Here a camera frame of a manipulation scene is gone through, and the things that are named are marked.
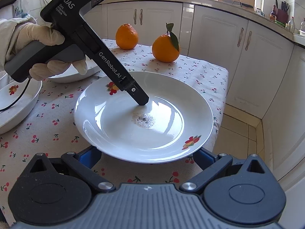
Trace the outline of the gloved left hand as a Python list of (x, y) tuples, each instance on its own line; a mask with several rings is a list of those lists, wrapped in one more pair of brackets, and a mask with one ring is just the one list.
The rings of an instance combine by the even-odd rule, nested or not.
[[(55, 46), (63, 44), (65, 37), (48, 26), (38, 25), (30, 15), (24, 18), (1, 19), (1, 71), (4, 70), (6, 62), (34, 40), (46, 46)], [(37, 81), (42, 81), (64, 73), (70, 65), (73, 65), (81, 75), (87, 73), (85, 59), (68, 63), (51, 60), (47, 64), (34, 64), (30, 69), (30, 76)]]

